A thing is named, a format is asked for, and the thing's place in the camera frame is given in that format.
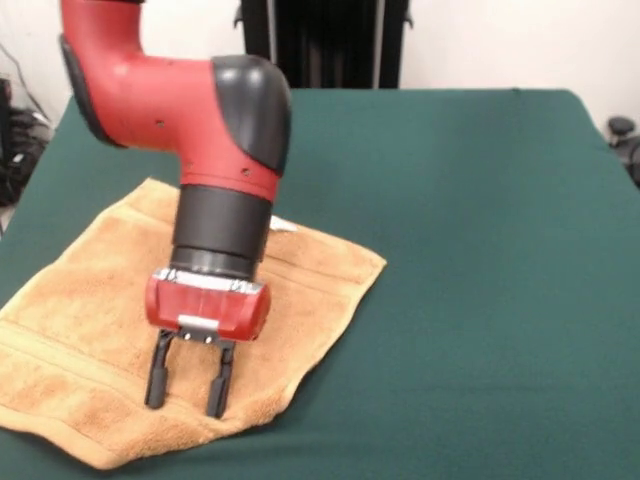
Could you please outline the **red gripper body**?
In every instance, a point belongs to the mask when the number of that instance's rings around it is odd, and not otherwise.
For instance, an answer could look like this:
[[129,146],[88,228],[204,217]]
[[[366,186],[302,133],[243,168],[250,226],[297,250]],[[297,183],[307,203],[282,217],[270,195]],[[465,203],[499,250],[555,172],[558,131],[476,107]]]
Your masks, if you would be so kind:
[[270,307],[271,290],[264,283],[175,268],[156,270],[145,288],[151,325],[207,332],[230,341],[257,339]]

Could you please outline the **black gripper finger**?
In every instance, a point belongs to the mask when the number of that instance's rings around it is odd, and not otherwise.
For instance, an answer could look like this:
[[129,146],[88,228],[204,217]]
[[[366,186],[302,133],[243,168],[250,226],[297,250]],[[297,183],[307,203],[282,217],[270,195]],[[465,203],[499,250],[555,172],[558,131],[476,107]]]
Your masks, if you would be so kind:
[[210,384],[206,413],[209,417],[221,419],[227,405],[231,376],[234,362],[235,343],[233,341],[220,341],[221,357],[217,376]]
[[160,330],[153,351],[144,404],[150,409],[159,409],[164,405],[168,369],[167,355],[175,334],[169,330]]

